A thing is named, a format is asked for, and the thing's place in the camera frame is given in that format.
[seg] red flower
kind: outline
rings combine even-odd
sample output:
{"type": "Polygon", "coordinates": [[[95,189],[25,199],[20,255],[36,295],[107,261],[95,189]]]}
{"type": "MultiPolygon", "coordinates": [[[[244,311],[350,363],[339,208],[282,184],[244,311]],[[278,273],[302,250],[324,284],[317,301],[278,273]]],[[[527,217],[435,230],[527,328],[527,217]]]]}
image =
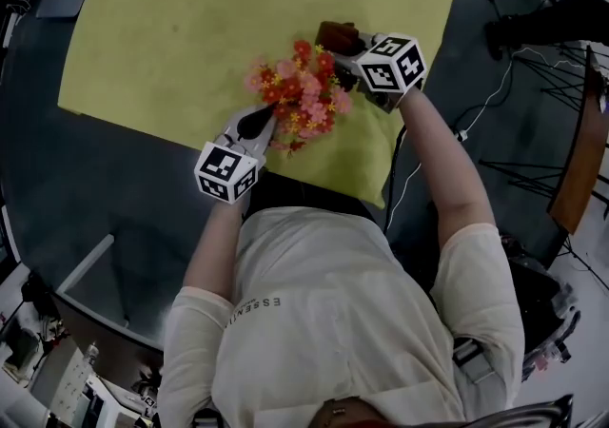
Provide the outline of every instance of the red flower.
{"type": "Polygon", "coordinates": [[[295,151],[300,149],[301,147],[303,147],[306,144],[306,142],[303,141],[292,141],[291,144],[289,145],[289,150],[295,151]]]}
{"type": "Polygon", "coordinates": [[[315,74],[315,78],[322,84],[321,93],[328,93],[330,90],[330,82],[328,79],[328,71],[320,70],[315,74]]]}
{"type": "Polygon", "coordinates": [[[277,105],[275,108],[273,108],[273,115],[277,117],[278,120],[285,119],[290,113],[291,111],[287,105],[277,105]]]}
{"type": "Polygon", "coordinates": [[[334,117],[330,114],[327,114],[327,117],[323,122],[320,123],[319,130],[322,133],[327,133],[334,127],[334,117]]]}
{"type": "Polygon", "coordinates": [[[285,98],[294,98],[298,96],[301,91],[301,84],[298,81],[298,78],[293,76],[292,78],[285,80],[282,86],[282,91],[284,92],[285,98]]]}
{"type": "Polygon", "coordinates": [[[260,77],[263,79],[264,82],[272,82],[273,78],[275,78],[275,72],[272,69],[263,69],[260,73],[260,77]]]}
{"type": "Polygon", "coordinates": [[[274,104],[275,102],[279,102],[279,99],[284,96],[281,92],[280,88],[270,86],[263,90],[263,101],[268,104],[274,104]]]}
{"type": "Polygon", "coordinates": [[[301,58],[308,60],[311,55],[312,47],[306,41],[300,40],[294,43],[294,50],[301,58]]]}
{"type": "Polygon", "coordinates": [[[334,58],[327,52],[323,52],[317,57],[317,64],[320,67],[320,71],[334,72],[334,58]]]}

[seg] pink flower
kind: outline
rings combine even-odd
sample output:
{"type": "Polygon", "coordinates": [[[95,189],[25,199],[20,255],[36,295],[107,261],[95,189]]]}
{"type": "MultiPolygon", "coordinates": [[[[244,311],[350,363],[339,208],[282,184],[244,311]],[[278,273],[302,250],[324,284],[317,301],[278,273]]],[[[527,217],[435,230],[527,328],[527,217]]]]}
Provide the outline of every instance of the pink flower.
{"type": "Polygon", "coordinates": [[[311,109],[308,110],[308,113],[311,116],[311,121],[316,124],[320,124],[325,120],[325,107],[324,104],[320,102],[314,104],[311,109]]]}
{"type": "Polygon", "coordinates": [[[349,94],[340,87],[331,90],[332,102],[339,113],[349,113],[353,107],[353,101],[349,94]]]}
{"type": "Polygon", "coordinates": [[[317,104],[317,95],[307,95],[304,94],[301,99],[301,108],[311,113],[313,106],[317,104]]]}
{"type": "Polygon", "coordinates": [[[266,61],[264,56],[258,56],[256,58],[254,58],[254,61],[252,61],[249,64],[249,70],[254,72],[254,71],[260,71],[261,69],[263,69],[266,66],[266,61]]]}
{"type": "Polygon", "coordinates": [[[320,134],[321,134],[321,132],[315,127],[314,128],[305,127],[298,133],[298,137],[300,137],[301,139],[310,139],[311,137],[315,137],[320,134]]]}
{"type": "Polygon", "coordinates": [[[279,141],[273,140],[273,141],[270,142],[269,145],[273,149],[276,149],[276,150],[289,150],[289,144],[282,143],[282,142],[279,142],[279,141]]]}
{"type": "Polygon", "coordinates": [[[252,93],[258,93],[263,86],[263,79],[258,71],[252,71],[245,77],[244,85],[252,93]]]}
{"type": "Polygon", "coordinates": [[[281,76],[284,80],[294,76],[297,70],[296,63],[294,63],[291,59],[283,59],[277,63],[277,74],[279,74],[279,76],[281,76]]]}
{"type": "Polygon", "coordinates": [[[322,84],[311,73],[306,72],[300,75],[301,87],[305,95],[319,95],[322,91],[322,84]]]}
{"type": "Polygon", "coordinates": [[[292,122],[289,119],[280,120],[277,123],[277,129],[280,134],[289,134],[290,127],[292,126],[292,122]]]}

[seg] flower bouquet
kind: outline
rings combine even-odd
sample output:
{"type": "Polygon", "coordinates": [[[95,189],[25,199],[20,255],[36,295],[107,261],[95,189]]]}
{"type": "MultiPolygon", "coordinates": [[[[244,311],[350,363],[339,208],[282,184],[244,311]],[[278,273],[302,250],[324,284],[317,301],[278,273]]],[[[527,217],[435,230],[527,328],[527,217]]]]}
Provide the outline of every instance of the flower bouquet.
{"type": "Polygon", "coordinates": [[[289,153],[315,136],[332,130],[337,113],[352,102],[334,72],[334,58],[322,46],[294,43],[294,55],[271,65],[257,59],[245,79],[246,88],[268,105],[278,124],[270,146],[289,153]]]}

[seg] yellow-green cloth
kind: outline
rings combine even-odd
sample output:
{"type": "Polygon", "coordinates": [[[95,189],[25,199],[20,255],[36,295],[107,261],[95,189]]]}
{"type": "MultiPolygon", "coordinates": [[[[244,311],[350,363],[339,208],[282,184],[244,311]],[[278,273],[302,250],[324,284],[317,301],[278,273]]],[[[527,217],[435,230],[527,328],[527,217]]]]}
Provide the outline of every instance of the yellow-green cloth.
{"type": "MultiPolygon", "coordinates": [[[[202,149],[230,115],[257,102],[243,80],[258,55],[291,54],[320,22],[416,37],[430,66],[452,0],[86,0],[59,106],[202,149]]],[[[400,116],[361,95],[334,130],[268,168],[383,206],[400,116]]]]}

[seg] cable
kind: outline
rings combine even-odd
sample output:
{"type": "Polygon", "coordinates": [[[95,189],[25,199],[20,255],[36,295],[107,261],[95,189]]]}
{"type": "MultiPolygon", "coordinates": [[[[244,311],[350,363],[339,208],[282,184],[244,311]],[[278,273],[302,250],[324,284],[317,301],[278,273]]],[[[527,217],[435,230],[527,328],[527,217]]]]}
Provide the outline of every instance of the cable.
{"type": "Polygon", "coordinates": [[[421,163],[419,163],[419,165],[417,167],[415,167],[415,170],[410,173],[410,176],[408,176],[406,178],[406,183],[404,184],[403,190],[402,190],[402,196],[400,197],[400,199],[398,200],[396,205],[393,207],[393,210],[391,210],[391,215],[389,216],[389,223],[388,223],[388,225],[385,226],[387,230],[389,229],[389,227],[391,226],[391,223],[393,222],[393,212],[396,211],[396,208],[398,206],[400,206],[400,203],[403,200],[403,196],[406,193],[406,189],[408,188],[408,182],[410,181],[410,178],[412,178],[415,174],[417,174],[417,171],[419,171],[419,169],[421,169],[421,163]]]}
{"type": "MultiPolygon", "coordinates": [[[[488,0],[488,1],[493,6],[493,9],[495,10],[495,14],[497,15],[497,18],[501,19],[501,12],[499,10],[499,7],[497,6],[496,1],[495,0],[488,0]]],[[[547,0],[542,0],[541,4],[535,9],[535,11],[540,10],[541,7],[543,6],[543,4],[546,1],[547,0]]],[[[458,124],[459,124],[459,122],[470,111],[473,111],[473,110],[475,110],[477,108],[481,109],[481,111],[478,113],[476,118],[472,121],[472,123],[469,125],[469,127],[465,130],[465,133],[469,132],[472,129],[472,127],[474,126],[474,124],[476,124],[478,122],[478,119],[480,119],[480,117],[482,116],[482,114],[484,113],[484,111],[486,110],[487,107],[500,107],[500,106],[502,106],[507,101],[507,99],[509,98],[509,95],[510,95],[510,93],[512,91],[512,86],[514,84],[514,56],[516,54],[521,53],[521,52],[525,52],[526,50],[530,50],[530,51],[535,52],[536,54],[538,54],[543,59],[543,61],[545,62],[546,65],[550,66],[550,64],[543,57],[543,55],[540,52],[535,51],[534,49],[524,48],[524,49],[520,49],[520,50],[518,50],[518,51],[516,51],[514,53],[510,52],[510,64],[508,65],[507,70],[503,74],[503,78],[501,79],[501,85],[500,85],[500,87],[497,89],[497,91],[495,91],[494,93],[489,95],[489,97],[486,99],[484,104],[472,106],[472,107],[469,107],[466,110],[464,110],[462,112],[462,114],[459,117],[457,117],[457,119],[455,120],[455,122],[454,122],[454,124],[452,126],[453,132],[459,131],[458,130],[458,124]],[[493,97],[497,96],[501,92],[501,90],[503,89],[503,85],[505,83],[505,78],[507,77],[508,73],[510,75],[510,82],[509,82],[509,85],[508,85],[507,92],[505,93],[505,95],[503,96],[503,98],[499,102],[497,102],[496,104],[490,104],[490,101],[493,99],[493,97]]],[[[558,65],[564,64],[564,63],[569,64],[569,65],[571,65],[574,68],[583,68],[580,65],[574,65],[570,61],[566,61],[566,60],[558,61],[554,66],[552,66],[552,68],[555,68],[558,65]]],[[[405,96],[405,94],[402,95],[402,97],[398,101],[397,107],[402,102],[402,98],[404,96],[405,96]]],[[[399,151],[400,151],[400,147],[401,147],[401,144],[402,144],[402,141],[403,141],[403,137],[405,137],[406,133],[407,133],[407,131],[406,131],[405,127],[403,127],[402,130],[400,131],[400,134],[398,135],[398,139],[397,139],[397,142],[396,142],[396,148],[394,149],[393,157],[392,157],[392,160],[391,160],[391,169],[390,169],[390,172],[389,172],[389,196],[388,196],[388,199],[387,199],[387,211],[386,211],[386,216],[385,216],[385,226],[384,226],[384,229],[383,229],[383,234],[385,234],[385,235],[386,235],[389,227],[393,223],[393,214],[394,214],[396,208],[398,208],[398,206],[402,202],[402,199],[403,199],[404,194],[406,192],[406,188],[408,187],[408,182],[417,173],[417,171],[419,171],[419,169],[421,168],[421,163],[419,163],[419,165],[415,168],[415,170],[408,176],[408,178],[406,179],[406,182],[404,184],[404,187],[403,187],[402,196],[400,197],[400,199],[398,200],[396,205],[393,206],[393,208],[392,208],[391,205],[393,203],[393,186],[394,186],[394,182],[395,182],[395,167],[396,167],[396,163],[397,163],[397,158],[398,158],[398,154],[399,154],[399,151]]]]}
{"type": "Polygon", "coordinates": [[[473,122],[472,122],[472,123],[469,125],[469,127],[468,127],[468,128],[465,130],[465,132],[469,132],[469,131],[471,130],[471,128],[474,126],[474,124],[476,124],[476,122],[477,122],[477,121],[478,121],[478,119],[481,117],[482,113],[483,113],[483,112],[486,110],[486,108],[487,108],[487,107],[499,107],[499,106],[501,106],[501,105],[503,105],[503,104],[505,103],[505,101],[507,100],[507,97],[509,96],[509,94],[510,94],[510,92],[511,92],[511,89],[512,89],[512,83],[513,83],[513,81],[514,81],[514,75],[513,75],[514,56],[515,56],[516,54],[519,54],[519,53],[521,53],[521,52],[525,52],[525,51],[531,51],[531,52],[534,52],[535,54],[537,54],[537,55],[538,55],[538,56],[539,56],[539,57],[540,57],[540,58],[543,60],[543,62],[544,62],[544,63],[545,63],[545,64],[546,64],[548,67],[551,67],[551,68],[555,68],[555,67],[557,67],[558,65],[562,65],[562,64],[571,65],[573,68],[583,68],[583,66],[582,66],[582,65],[575,65],[574,63],[571,63],[570,61],[567,61],[567,60],[561,60],[561,61],[558,61],[558,62],[557,62],[557,63],[556,63],[554,66],[552,66],[552,65],[550,65],[550,64],[548,63],[548,61],[545,59],[545,57],[543,56],[543,54],[541,54],[540,52],[535,51],[534,49],[531,49],[531,48],[523,48],[523,49],[520,49],[520,50],[516,51],[515,53],[513,53],[513,54],[511,55],[511,59],[510,59],[510,65],[509,65],[509,67],[507,68],[507,71],[505,72],[505,74],[503,75],[503,79],[501,80],[501,85],[500,85],[499,89],[498,89],[498,90],[497,90],[495,93],[491,94],[491,95],[490,95],[490,96],[489,96],[489,97],[486,99],[486,102],[484,103],[484,105],[482,105],[482,106],[473,106],[473,107],[467,108],[467,109],[466,109],[466,110],[465,110],[465,111],[464,111],[464,112],[463,112],[463,113],[462,113],[462,114],[461,114],[461,115],[460,115],[460,116],[457,118],[457,120],[456,120],[456,121],[455,121],[455,123],[453,124],[453,126],[452,126],[453,131],[457,131],[457,130],[458,130],[458,123],[459,123],[459,121],[460,121],[460,120],[461,120],[461,119],[462,119],[462,118],[463,118],[463,117],[464,117],[464,116],[465,116],[467,113],[469,113],[471,110],[473,110],[473,109],[475,109],[475,108],[480,108],[480,107],[481,107],[481,111],[480,111],[480,113],[479,113],[479,114],[476,116],[476,118],[474,119],[474,121],[473,121],[473,122]],[[505,96],[504,96],[504,97],[501,99],[501,101],[500,101],[500,102],[498,102],[498,103],[496,103],[496,104],[493,104],[493,105],[489,105],[490,100],[491,100],[491,99],[492,99],[492,98],[493,98],[495,95],[497,95],[497,94],[498,94],[498,93],[501,91],[501,89],[503,88],[503,83],[505,82],[505,77],[507,76],[508,71],[510,72],[510,85],[509,85],[509,88],[510,88],[510,89],[509,89],[509,90],[508,90],[508,92],[505,94],[505,96]]]}
{"type": "Polygon", "coordinates": [[[523,51],[531,51],[531,52],[534,52],[535,54],[537,54],[537,55],[538,55],[538,56],[539,56],[539,57],[540,57],[540,58],[543,60],[543,63],[545,63],[547,66],[552,67],[552,68],[555,68],[555,67],[557,67],[558,65],[561,65],[561,64],[564,64],[564,63],[566,63],[567,65],[571,65],[573,68],[583,68],[583,66],[582,66],[582,65],[576,65],[576,64],[571,63],[570,61],[568,61],[568,60],[566,60],[566,59],[560,60],[560,61],[558,61],[558,62],[557,62],[557,63],[556,63],[554,66],[552,66],[552,65],[550,65],[550,64],[548,63],[548,60],[547,60],[547,59],[545,59],[545,57],[543,56],[543,54],[541,54],[540,52],[535,51],[534,49],[531,49],[531,48],[524,48],[522,51],[519,51],[519,52],[523,52],[523,51]]]}
{"type": "MultiPolygon", "coordinates": [[[[486,108],[488,107],[489,102],[490,102],[490,101],[493,99],[493,97],[494,97],[495,95],[497,95],[497,94],[498,94],[498,93],[499,93],[499,92],[500,92],[500,91],[503,89],[503,84],[505,83],[505,78],[507,78],[507,73],[510,73],[510,72],[511,72],[511,70],[512,70],[512,67],[514,66],[514,55],[515,55],[515,54],[518,54],[519,52],[523,52],[523,51],[525,51],[526,49],[527,49],[527,48],[525,48],[525,49],[521,49],[521,50],[519,50],[519,51],[516,51],[514,54],[512,54],[512,57],[510,58],[510,64],[509,64],[509,66],[507,67],[507,70],[505,71],[505,73],[503,74],[503,78],[501,78],[501,85],[499,86],[499,88],[497,88],[497,91],[495,91],[494,93],[491,93],[491,94],[489,95],[489,97],[486,99],[486,102],[484,102],[484,105],[482,106],[482,108],[481,108],[480,112],[478,113],[478,115],[476,115],[476,118],[475,118],[475,119],[474,119],[474,121],[473,121],[473,122],[472,122],[472,123],[469,125],[469,127],[468,127],[468,128],[465,130],[465,132],[469,132],[469,131],[472,129],[472,127],[474,126],[474,124],[476,124],[476,123],[478,122],[478,119],[480,119],[480,118],[481,118],[482,114],[484,113],[484,111],[485,111],[485,110],[486,110],[486,108]]],[[[512,87],[511,87],[511,84],[510,84],[510,91],[508,91],[508,92],[505,94],[505,97],[503,97],[503,99],[501,100],[501,105],[502,105],[503,103],[505,103],[505,101],[507,101],[507,97],[509,96],[509,94],[510,94],[511,90],[512,90],[512,87]]]]}
{"type": "Polygon", "coordinates": [[[391,210],[391,204],[393,203],[393,184],[396,178],[396,163],[398,161],[398,154],[400,154],[400,147],[402,146],[403,138],[406,135],[406,127],[403,126],[398,134],[398,138],[396,139],[396,147],[393,149],[393,157],[391,158],[391,170],[389,171],[389,196],[387,197],[387,211],[384,218],[384,229],[383,234],[386,235],[387,230],[389,229],[389,212],[391,210]]]}

